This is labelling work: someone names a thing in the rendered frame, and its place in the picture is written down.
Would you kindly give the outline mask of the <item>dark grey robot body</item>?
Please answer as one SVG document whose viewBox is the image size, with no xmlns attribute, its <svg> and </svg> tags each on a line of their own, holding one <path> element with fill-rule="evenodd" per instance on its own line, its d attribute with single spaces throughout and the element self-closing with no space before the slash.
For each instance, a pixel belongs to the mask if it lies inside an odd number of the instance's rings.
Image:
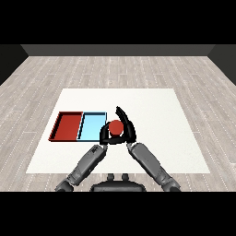
<svg viewBox="0 0 236 236">
<path fill-rule="evenodd" d="M 143 184 L 131 182 L 127 173 L 122 174 L 121 181 L 114 180 L 114 174 L 109 173 L 105 182 L 93 184 L 91 192 L 145 192 Z"/>
</svg>

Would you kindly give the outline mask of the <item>shallow light blue open box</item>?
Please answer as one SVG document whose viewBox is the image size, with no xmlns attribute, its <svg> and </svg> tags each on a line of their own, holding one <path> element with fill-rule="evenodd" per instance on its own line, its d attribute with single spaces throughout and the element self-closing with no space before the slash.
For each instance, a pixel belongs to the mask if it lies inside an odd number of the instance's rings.
<svg viewBox="0 0 236 236">
<path fill-rule="evenodd" d="M 106 124 L 106 112 L 84 112 L 77 132 L 78 142 L 99 142 L 100 130 Z"/>
</svg>

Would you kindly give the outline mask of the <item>shallow red open box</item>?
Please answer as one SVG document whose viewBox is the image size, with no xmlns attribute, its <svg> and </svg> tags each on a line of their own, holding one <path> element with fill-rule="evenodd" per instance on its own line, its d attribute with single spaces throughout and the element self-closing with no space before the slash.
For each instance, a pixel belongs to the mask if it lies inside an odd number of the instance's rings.
<svg viewBox="0 0 236 236">
<path fill-rule="evenodd" d="M 52 132 L 51 142 L 77 142 L 77 135 L 83 112 L 59 112 Z"/>
</svg>

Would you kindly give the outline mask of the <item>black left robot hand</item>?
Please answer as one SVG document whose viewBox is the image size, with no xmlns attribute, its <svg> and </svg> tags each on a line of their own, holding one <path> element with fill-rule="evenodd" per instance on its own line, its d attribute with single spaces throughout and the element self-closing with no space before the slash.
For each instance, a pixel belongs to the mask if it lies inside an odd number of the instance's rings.
<svg viewBox="0 0 236 236">
<path fill-rule="evenodd" d="M 109 137 L 109 125 L 105 124 L 100 130 L 100 144 L 101 145 L 116 145 L 126 142 L 124 136 Z"/>
</svg>

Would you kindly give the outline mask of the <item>small red can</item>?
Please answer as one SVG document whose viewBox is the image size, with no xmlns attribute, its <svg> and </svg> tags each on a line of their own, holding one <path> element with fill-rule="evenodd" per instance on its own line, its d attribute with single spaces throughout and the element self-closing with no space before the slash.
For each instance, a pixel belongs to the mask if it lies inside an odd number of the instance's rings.
<svg viewBox="0 0 236 236">
<path fill-rule="evenodd" d="M 119 136 L 124 130 L 124 125 L 119 120 L 113 120 L 109 123 L 109 131 L 111 136 Z"/>
</svg>

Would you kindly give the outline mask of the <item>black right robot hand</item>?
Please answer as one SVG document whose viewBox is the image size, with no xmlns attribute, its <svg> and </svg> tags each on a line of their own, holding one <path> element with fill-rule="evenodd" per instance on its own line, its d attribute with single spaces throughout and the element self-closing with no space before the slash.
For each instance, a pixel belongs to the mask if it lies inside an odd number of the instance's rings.
<svg viewBox="0 0 236 236">
<path fill-rule="evenodd" d="M 123 123 L 124 126 L 124 133 L 117 139 L 117 141 L 122 144 L 126 142 L 127 144 L 135 143 L 136 142 L 136 130 L 133 123 L 128 119 L 126 113 L 119 107 L 116 107 L 115 112 L 120 121 Z"/>
</svg>

